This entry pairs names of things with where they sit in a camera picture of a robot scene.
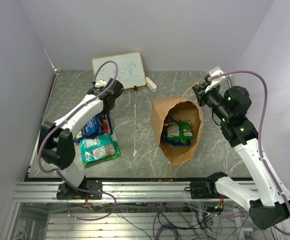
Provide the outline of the blue Burts chips bag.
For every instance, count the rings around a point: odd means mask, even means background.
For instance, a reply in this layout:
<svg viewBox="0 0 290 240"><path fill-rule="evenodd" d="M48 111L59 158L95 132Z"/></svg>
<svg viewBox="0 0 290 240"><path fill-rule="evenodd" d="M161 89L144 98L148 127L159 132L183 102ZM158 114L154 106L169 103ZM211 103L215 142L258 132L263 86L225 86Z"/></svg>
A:
<svg viewBox="0 0 290 240"><path fill-rule="evenodd" d="M102 134L112 135L113 127L111 123L110 114L107 113L105 115L97 115L96 117L100 121L100 124L101 124L100 130L98 131L99 135L102 135Z"/></svg>

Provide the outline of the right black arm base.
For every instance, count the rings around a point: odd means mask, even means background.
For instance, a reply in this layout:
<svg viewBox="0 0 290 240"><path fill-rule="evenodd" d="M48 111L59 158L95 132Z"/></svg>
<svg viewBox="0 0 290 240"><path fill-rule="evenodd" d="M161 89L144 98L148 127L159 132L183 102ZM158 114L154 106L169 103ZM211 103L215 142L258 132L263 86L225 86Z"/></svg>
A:
<svg viewBox="0 0 290 240"><path fill-rule="evenodd" d="M215 184L211 181L192 181L184 188L189 192L191 199L219 199L220 193L216 191Z"/></svg>

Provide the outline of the brown paper bag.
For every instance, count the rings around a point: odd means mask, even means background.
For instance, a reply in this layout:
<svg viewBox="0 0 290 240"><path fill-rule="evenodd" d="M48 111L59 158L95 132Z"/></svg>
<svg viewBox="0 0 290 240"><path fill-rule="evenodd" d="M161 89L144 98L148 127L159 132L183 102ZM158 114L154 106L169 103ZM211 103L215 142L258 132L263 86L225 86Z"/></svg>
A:
<svg viewBox="0 0 290 240"><path fill-rule="evenodd" d="M175 171L196 154L204 119L198 101L181 97L157 98L152 101L151 126L158 147Z"/></svg>

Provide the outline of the green snack packet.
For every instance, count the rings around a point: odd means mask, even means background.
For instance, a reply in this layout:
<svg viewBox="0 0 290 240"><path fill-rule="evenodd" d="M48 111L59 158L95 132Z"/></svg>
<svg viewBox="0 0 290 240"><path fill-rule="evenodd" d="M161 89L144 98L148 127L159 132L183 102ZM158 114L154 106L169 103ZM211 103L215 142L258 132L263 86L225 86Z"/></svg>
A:
<svg viewBox="0 0 290 240"><path fill-rule="evenodd" d="M195 138L190 120L179 120L177 122L177 124L167 126L166 139L192 140Z"/></svg>

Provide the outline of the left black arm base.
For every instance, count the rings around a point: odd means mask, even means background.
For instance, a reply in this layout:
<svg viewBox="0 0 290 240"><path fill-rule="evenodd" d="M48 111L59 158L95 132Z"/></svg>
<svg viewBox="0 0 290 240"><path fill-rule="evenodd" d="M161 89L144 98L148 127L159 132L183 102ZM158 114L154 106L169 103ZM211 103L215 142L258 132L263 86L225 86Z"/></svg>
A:
<svg viewBox="0 0 290 240"><path fill-rule="evenodd" d="M56 193L57 200L81 200L89 198L91 200L100 200L102 198L103 185L96 180L87 180L83 183L83 190L77 190L66 183L58 186Z"/></svg>

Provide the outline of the blue green Burts vinegar bag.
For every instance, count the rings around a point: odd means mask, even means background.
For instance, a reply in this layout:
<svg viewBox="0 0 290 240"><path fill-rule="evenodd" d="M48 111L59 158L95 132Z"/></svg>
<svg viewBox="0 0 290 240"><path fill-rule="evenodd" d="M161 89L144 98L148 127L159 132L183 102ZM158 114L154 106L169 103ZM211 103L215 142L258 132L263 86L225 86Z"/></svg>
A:
<svg viewBox="0 0 290 240"><path fill-rule="evenodd" d="M83 139L93 139L103 134L102 117L94 116L78 131L74 143L80 143Z"/></svg>

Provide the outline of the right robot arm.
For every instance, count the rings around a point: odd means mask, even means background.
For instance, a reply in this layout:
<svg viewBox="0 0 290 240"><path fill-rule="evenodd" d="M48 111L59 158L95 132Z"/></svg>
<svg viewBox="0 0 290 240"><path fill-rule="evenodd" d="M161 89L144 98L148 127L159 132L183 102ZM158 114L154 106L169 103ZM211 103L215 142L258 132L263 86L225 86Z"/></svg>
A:
<svg viewBox="0 0 290 240"><path fill-rule="evenodd" d="M193 87L199 106L207 105L220 119L220 128L230 146L245 163L258 189L254 192L223 172L207 178L205 192L211 198L224 195L242 206L253 223L266 230L290 218L290 192L279 180L266 154L259 147L259 133L246 117L251 106L248 91L233 86L220 94L220 87L207 89L208 83Z"/></svg>

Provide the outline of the red snack packet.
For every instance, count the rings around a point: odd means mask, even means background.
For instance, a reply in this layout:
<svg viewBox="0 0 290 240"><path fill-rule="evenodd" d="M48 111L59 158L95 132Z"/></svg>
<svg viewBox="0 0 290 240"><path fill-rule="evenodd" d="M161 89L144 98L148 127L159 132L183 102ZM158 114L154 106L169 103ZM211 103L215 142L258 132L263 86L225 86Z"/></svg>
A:
<svg viewBox="0 0 290 240"><path fill-rule="evenodd" d="M164 119L164 126L171 126L171 125L175 125L178 122L176 120L173 119L172 116L166 116Z"/></svg>

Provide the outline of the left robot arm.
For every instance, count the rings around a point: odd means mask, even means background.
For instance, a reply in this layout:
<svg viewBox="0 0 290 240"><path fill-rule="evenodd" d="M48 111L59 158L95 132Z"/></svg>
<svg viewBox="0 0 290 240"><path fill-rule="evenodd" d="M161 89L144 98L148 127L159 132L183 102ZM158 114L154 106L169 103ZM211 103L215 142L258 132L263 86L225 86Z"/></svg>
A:
<svg viewBox="0 0 290 240"><path fill-rule="evenodd" d="M37 162L45 173L57 172L69 186L70 194L80 199L86 195L87 179L79 170L73 138L92 117L107 113L123 92L123 84L110 79L104 85L93 82L83 100L55 122L45 121L40 128Z"/></svg>

